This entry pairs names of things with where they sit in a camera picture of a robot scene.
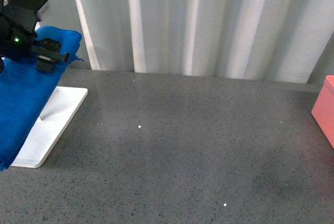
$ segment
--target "white backdrop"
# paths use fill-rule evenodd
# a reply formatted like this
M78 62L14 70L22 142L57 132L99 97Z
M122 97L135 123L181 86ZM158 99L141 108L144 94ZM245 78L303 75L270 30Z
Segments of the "white backdrop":
M334 0L50 0L84 36L74 68L323 82Z

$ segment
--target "white stand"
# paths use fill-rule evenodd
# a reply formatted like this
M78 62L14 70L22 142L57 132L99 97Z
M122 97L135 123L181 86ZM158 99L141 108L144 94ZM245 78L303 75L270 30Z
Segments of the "white stand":
M87 93L86 88L56 87L11 166L42 165Z

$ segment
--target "table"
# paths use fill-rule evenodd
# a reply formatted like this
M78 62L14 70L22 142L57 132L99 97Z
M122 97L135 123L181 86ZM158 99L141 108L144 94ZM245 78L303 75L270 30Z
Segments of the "table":
M334 223L321 86L69 69L89 93L37 169L0 174L0 223Z

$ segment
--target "white curtain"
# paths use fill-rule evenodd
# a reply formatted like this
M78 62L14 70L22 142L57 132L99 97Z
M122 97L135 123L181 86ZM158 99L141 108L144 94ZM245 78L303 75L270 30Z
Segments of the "white curtain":
M84 36L74 68L323 82L334 0L50 0Z

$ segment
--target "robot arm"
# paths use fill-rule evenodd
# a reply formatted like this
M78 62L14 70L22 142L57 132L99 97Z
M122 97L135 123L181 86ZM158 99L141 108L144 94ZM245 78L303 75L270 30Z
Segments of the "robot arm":
M36 68L51 72L57 61L67 62L69 54L59 54L62 45L45 38L36 41L35 27L49 11L48 0L0 0L0 56L18 61L37 55ZM0 73L4 70L0 58Z

